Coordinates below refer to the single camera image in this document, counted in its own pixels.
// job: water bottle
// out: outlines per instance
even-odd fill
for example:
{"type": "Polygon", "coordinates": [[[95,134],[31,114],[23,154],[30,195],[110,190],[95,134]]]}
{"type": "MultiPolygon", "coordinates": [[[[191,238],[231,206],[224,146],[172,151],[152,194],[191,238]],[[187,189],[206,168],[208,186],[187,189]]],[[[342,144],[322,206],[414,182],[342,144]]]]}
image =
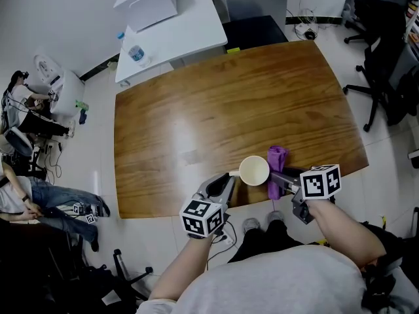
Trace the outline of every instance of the water bottle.
{"type": "Polygon", "coordinates": [[[150,58],[146,56],[144,50],[136,44],[135,39],[127,37],[125,33],[119,33],[118,39],[121,41],[123,51],[125,51],[139,66],[146,67],[150,64],[150,58]]]}

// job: shoe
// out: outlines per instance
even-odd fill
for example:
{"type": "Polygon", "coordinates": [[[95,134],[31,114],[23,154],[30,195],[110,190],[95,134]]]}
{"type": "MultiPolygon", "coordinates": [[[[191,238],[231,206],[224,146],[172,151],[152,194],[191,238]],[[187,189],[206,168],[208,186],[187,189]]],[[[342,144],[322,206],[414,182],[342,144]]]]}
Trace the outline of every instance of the shoe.
{"type": "Polygon", "coordinates": [[[270,212],[269,214],[267,214],[266,223],[268,224],[268,226],[272,221],[275,221],[275,220],[279,220],[279,221],[282,221],[283,223],[285,223],[285,221],[284,221],[285,217],[284,217],[284,215],[281,211],[273,211],[273,212],[270,212]]]}
{"type": "Polygon", "coordinates": [[[254,218],[247,218],[243,221],[242,228],[243,228],[243,234],[246,234],[250,229],[259,229],[261,227],[261,224],[259,221],[254,218]]]}
{"type": "Polygon", "coordinates": [[[94,253],[99,251],[99,242],[98,242],[99,232],[96,232],[93,241],[90,243],[90,246],[94,253]]]}
{"type": "Polygon", "coordinates": [[[109,207],[107,206],[107,204],[104,202],[104,200],[99,197],[99,200],[101,202],[101,207],[103,208],[103,210],[105,211],[106,215],[101,215],[102,217],[110,217],[111,216],[111,210],[109,209],[109,207]]]}
{"type": "Polygon", "coordinates": [[[67,137],[73,137],[74,136],[74,131],[76,129],[76,121],[75,120],[71,120],[68,123],[68,133],[67,133],[67,137]]]}

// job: black pants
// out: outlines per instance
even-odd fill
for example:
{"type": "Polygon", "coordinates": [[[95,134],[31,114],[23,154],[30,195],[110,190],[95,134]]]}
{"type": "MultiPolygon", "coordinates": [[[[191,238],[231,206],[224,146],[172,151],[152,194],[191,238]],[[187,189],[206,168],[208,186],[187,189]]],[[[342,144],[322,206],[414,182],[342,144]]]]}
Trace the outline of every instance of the black pants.
{"type": "Polygon", "coordinates": [[[28,112],[25,120],[20,124],[19,130],[22,133],[34,133],[37,135],[64,136],[69,129],[61,124],[40,117],[38,114],[28,112]]]}
{"type": "Polygon", "coordinates": [[[282,221],[275,220],[269,224],[266,232],[260,229],[247,231],[242,245],[229,263],[245,260],[258,254],[286,250],[297,245],[302,245],[302,243],[289,237],[287,226],[282,221]]]}

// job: human hand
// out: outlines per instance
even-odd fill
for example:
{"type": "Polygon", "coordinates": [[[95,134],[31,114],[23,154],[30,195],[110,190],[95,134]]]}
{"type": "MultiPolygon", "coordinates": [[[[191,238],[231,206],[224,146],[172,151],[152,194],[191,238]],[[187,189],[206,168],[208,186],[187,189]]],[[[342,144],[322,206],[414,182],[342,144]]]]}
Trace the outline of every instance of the human hand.
{"type": "Polygon", "coordinates": [[[25,207],[25,211],[21,215],[19,215],[18,220],[29,221],[29,220],[35,220],[36,218],[37,218],[37,215],[33,211],[25,207]]]}
{"type": "Polygon", "coordinates": [[[36,214],[37,217],[43,217],[44,215],[41,212],[41,208],[36,204],[33,203],[30,199],[25,201],[25,206],[32,212],[36,214]]]}

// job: person sitting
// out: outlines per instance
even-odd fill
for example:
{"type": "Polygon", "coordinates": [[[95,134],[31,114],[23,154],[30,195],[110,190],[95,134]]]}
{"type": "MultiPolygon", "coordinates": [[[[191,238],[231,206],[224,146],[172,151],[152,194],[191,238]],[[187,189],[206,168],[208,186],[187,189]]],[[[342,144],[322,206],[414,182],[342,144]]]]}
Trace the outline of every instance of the person sitting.
{"type": "Polygon", "coordinates": [[[393,262],[389,246],[333,203],[307,204],[330,248],[295,241],[274,211],[266,233],[245,220],[236,255],[204,273],[213,236],[191,238],[137,314],[417,313],[418,291],[397,264],[383,263],[393,262]]]}
{"type": "Polygon", "coordinates": [[[57,206],[80,202],[96,206],[110,216],[106,203],[97,195],[72,188],[52,186],[34,177],[17,177],[13,169],[1,162],[0,181],[9,181],[0,187],[0,218],[5,221],[26,221],[37,219],[51,227],[70,234],[79,234],[90,243],[93,251],[99,250],[98,228],[74,217],[70,217],[57,206]]]}
{"type": "Polygon", "coordinates": [[[34,93],[29,88],[27,88],[24,85],[23,72],[16,71],[13,73],[9,86],[3,95],[2,106],[4,111],[7,102],[9,104],[9,108],[18,111],[18,129],[22,133],[73,137],[75,121],[70,121],[69,126],[65,127],[53,120],[45,118],[44,116],[35,112],[39,109],[42,109],[35,105],[34,101],[37,100],[49,101],[50,96],[34,93]]]}

